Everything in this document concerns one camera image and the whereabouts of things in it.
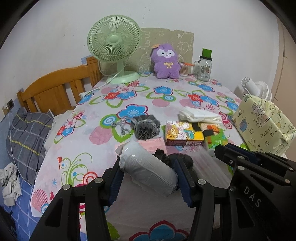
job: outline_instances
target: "glass jar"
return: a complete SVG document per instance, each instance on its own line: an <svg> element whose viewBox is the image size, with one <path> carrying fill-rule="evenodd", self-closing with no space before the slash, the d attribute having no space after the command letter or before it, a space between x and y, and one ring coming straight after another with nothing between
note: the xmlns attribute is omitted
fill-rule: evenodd
<svg viewBox="0 0 296 241"><path fill-rule="evenodd" d="M194 62L193 72L195 73L196 79L206 82L210 80L212 60L212 58L200 56L200 60Z"/></svg>

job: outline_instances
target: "blue gripper pad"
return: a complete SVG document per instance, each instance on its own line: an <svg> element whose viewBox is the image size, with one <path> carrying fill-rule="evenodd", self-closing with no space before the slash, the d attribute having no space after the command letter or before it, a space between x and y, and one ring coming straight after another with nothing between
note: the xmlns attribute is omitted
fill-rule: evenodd
<svg viewBox="0 0 296 241"><path fill-rule="evenodd" d="M124 172L118 168L113 178L113 181L110 185L110 196L109 196L110 205L112 205L117 199L119 189L123 180L123 176L124 176Z"/></svg>
<svg viewBox="0 0 296 241"><path fill-rule="evenodd" d="M228 148L230 148L230 149L232 149L232 150L234 150L234 151L237 151L237 152L239 152L239 153L241 153L241 154L247 156L247 157L249 158L249 161L250 161L250 162L252 162L253 164L258 165L258 160L257 160L257 158L256 158L255 153L253 153L253 152L251 152L251 151L248 151L248 150L246 150L246 149L244 149L244 148L241 148L241 147L239 147L239 146L233 145L233 144L231 144L231 143L228 143L228 144L226 145L226 147L228 147Z"/></svg>
<svg viewBox="0 0 296 241"><path fill-rule="evenodd" d="M195 188L195 183L184 162L180 158L175 160L174 170L178 175L178 185L181 189L183 200L185 203L187 203L188 207L192 207L193 202L191 195L192 189Z"/></svg>

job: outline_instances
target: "purple plush toy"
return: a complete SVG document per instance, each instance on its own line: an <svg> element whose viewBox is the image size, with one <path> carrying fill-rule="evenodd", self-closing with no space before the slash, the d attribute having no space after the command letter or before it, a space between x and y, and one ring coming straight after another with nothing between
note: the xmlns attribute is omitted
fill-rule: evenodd
<svg viewBox="0 0 296 241"><path fill-rule="evenodd" d="M178 79L180 77L179 71L181 66L178 63L178 55L172 45L159 45L158 48L153 50L151 59L155 63L154 71L158 79Z"/></svg>

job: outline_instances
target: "wooden bed headboard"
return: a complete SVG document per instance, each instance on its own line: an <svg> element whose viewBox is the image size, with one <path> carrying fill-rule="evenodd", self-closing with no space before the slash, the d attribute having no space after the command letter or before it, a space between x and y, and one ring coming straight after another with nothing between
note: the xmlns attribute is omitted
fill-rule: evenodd
<svg viewBox="0 0 296 241"><path fill-rule="evenodd" d="M41 112L48 112L50 109L54 115L74 109L70 104L64 85L70 84L74 99L78 104L79 94L85 92L82 79L89 77L93 87L102 78L98 60L89 57L86 61L87 65L49 73L33 82L24 92L19 91L17 97L21 106L30 112L38 112L34 102L36 101Z"/></svg>

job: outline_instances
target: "fan power cord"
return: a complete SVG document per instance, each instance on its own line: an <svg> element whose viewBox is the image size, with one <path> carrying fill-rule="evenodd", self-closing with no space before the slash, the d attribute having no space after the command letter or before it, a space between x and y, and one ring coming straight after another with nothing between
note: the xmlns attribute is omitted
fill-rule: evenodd
<svg viewBox="0 0 296 241"><path fill-rule="evenodd" d="M90 90L90 91L86 91L86 92L82 92L82 93L80 93L79 94L79 96L80 96L80 99L83 99L85 96L87 96L89 93L91 93L91 92L93 92L93 91L95 91L95 90L99 90L100 88L102 88L103 86L105 86L105 85L107 85L107 84L109 84L121 71L123 71L124 70L124 68L126 67L126 65L127 65L127 63L128 63L128 60L129 60L129 57L128 57L128 59L126 60L126 64L124 65L124 67L120 70L120 71L118 71L118 73L116 74L116 75L114 75L113 77L112 77L112 79L110 79L108 82L106 82L106 83L104 83L103 85L101 85L100 87L97 87L97 88L95 88L95 89L93 89L93 90Z"/></svg>

